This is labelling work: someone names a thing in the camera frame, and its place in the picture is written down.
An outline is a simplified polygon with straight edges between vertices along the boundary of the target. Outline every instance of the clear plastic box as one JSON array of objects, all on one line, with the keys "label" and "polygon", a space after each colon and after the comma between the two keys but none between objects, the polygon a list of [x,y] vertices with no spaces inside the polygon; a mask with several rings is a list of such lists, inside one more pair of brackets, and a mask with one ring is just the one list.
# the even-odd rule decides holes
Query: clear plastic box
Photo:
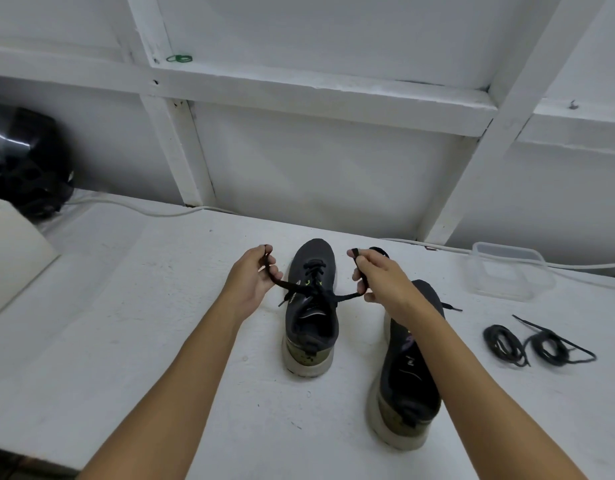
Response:
[{"label": "clear plastic box", "polygon": [[467,261],[475,293],[529,301],[556,285],[543,256],[533,249],[475,242]]}]

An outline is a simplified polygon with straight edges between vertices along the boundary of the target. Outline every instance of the white object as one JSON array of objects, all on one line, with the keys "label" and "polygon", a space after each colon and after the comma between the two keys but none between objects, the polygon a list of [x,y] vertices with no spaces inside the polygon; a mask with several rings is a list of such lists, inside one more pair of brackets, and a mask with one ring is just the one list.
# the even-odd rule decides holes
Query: white object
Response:
[{"label": "white object", "polygon": [[475,242],[467,266],[474,292],[495,298],[528,301],[556,284],[533,249]]},{"label": "white object", "polygon": [[[153,213],[182,209],[108,197]],[[0,448],[83,468],[168,368],[246,248],[271,243],[285,269],[320,237],[336,256],[337,293],[356,289],[345,251],[378,245],[463,308],[446,310],[447,321],[488,373],[585,475],[615,479],[615,278],[559,271],[558,292],[500,300],[463,288],[456,253],[218,212],[155,219],[104,203],[69,207],[46,236],[61,258],[0,314]],[[398,454],[371,432],[365,403],[385,357],[381,306],[340,303],[332,367],[302,379],[281,357],[284,294],[274,287],[241,327],[188,478],[409,478],[414,466],[419,480],[476,480],[445,407],[419,452]],[[599,361],[510,368],[481,332],[500,323],[523,337],[511,314]]]},{"label": "white object", "polygon": [[0,200],[0,310],[57,256],[10,202]]}]

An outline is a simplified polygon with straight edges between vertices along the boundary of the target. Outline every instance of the hand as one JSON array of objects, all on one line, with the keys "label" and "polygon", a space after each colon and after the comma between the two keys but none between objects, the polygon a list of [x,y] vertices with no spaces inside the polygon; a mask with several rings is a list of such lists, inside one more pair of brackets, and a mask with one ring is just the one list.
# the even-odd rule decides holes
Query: hand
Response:
[{"label": "hand", "polygon": [[[347,254],[351,258],[354,257],[351,250],[347,251]],[[412,312],[430,311],[429,302],[416,289],[396,261],[375,250],[359,249],[356,266],[358,267],[351,278],[359,282],[357,291],[360,294],[365,293],[365,301],[383,305],[387,313],[397,322],[405,325],[403,317]],[[366,292],[363,281],[360,281],[361,271],[367,277],[367,284],[372,290],[369,293]]]},{"label": "hand", "polygon": [[[239,324],[255,312],[265,294],[274,286],[267,271],[261,269],[264,266],[264,254],[271,252],[270,244],[247,250],[230,269],[228,279],[217,298],[217,302],[232,307]],[[274,257],[269,256],[268,259],[270,265],[276,263]],[[278,280],[283,277],[276,266],[270,266],[270,272]]]}]

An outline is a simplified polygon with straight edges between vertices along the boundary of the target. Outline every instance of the forearm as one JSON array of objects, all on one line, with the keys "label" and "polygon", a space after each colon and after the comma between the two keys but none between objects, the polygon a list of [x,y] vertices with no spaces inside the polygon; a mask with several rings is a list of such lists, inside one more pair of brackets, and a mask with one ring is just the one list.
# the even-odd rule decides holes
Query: forearm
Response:
[{"label": "forearm", "polygon": [[183,479],[239,329],[217,301],[175,361],[90,460],[80,479]]},{"label": "forearm", "polygon": [[405,315],[481,480],[585,478],[436,310],[417,303]]}]

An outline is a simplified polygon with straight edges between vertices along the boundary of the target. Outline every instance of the white table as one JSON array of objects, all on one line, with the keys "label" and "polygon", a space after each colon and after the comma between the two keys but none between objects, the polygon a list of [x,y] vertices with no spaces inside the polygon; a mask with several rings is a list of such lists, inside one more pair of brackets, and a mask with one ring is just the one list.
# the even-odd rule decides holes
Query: white table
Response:
[{"label": "white table", "polygon": [[[464,308],[447,320],[499,384],[590,478],[615,479],[615,289],[585,283],[615,279],[564,272],[574,279],[557,276],[534,303],[485,298],[465,290],[461,255],[210,211],[159,219],[97,203],[68,209],[45,232],[62,256],[0,314],[0,448],[82,468],[166,370],[246,248],[273,244],[284,269],[322,237],[337,257],[339,294],[355,287],[345,251],[379,245]],[[190,478],[476,477],[445,409],[419,451],[394,451],[368,429],[367,389],[385,353],[380,306],[340,304],[332,368],[300,379],[281,362],[283,294],[268,293],[239,332]],[[512,313],[599,361],[555,369],[529,352],[532,367],[499,362],[481,333],[500,323],[527,337]]]}]

